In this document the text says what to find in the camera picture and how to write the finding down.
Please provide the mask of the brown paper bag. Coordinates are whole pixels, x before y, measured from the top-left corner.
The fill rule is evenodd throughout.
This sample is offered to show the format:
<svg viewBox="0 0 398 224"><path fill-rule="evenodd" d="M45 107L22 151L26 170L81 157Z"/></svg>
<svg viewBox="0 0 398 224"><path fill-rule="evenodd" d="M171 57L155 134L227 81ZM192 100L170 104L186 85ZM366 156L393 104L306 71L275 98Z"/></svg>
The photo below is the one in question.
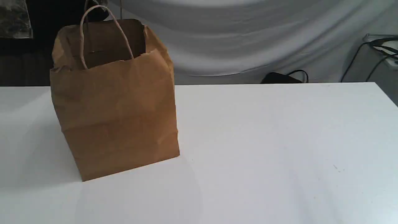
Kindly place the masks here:
<svg viewBox="0 0 398 224"><path fill-rule="evenodd" d="M63 27L51 95L82 181L180 155L174 65L157 35L104 5Z"/></svg>

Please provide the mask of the white backdrop cloth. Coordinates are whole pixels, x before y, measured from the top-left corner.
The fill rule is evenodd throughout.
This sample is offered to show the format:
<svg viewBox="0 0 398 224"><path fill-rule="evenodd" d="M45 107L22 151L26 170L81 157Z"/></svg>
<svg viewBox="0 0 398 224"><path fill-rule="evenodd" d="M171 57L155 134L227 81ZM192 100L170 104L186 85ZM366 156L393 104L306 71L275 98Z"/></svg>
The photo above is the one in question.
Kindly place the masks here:
<svg viewBox="0 0 398 224"><path fill-rule="evenodd" d="M255 84L305 70L338 82L366 34L397 33L396 0L110 0L168 49L176 85Z"/></svg>

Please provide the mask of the black pouch behind table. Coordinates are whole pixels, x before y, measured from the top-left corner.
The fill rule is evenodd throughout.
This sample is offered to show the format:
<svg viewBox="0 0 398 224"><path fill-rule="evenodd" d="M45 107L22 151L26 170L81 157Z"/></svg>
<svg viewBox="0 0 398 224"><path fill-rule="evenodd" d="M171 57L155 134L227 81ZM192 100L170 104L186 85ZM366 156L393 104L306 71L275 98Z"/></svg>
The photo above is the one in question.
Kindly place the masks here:
<svg viewBox="0 0 398 224"><path fill-rule="evenodd" d="M292 74L302 72L305 75L305 79L300 81L296 78L291 77ZM294 70L284 75L278 72L270 72L262 79L260 84L295 84L295 83L309 83L309 76L306 71L302 69Z"/></svg>

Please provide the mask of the person in patterned denim jacket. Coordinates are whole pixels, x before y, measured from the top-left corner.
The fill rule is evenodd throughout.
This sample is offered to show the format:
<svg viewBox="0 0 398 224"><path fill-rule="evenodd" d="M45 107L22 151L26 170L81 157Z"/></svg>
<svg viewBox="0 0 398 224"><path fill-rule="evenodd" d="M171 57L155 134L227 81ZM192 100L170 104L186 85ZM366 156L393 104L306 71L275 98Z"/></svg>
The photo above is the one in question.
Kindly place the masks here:
<svg viewBox="0 0 398 224"><path fill-rule="evenodd" d="M54 40L107 0L2 0L1 86L48 86Z"/></svg>

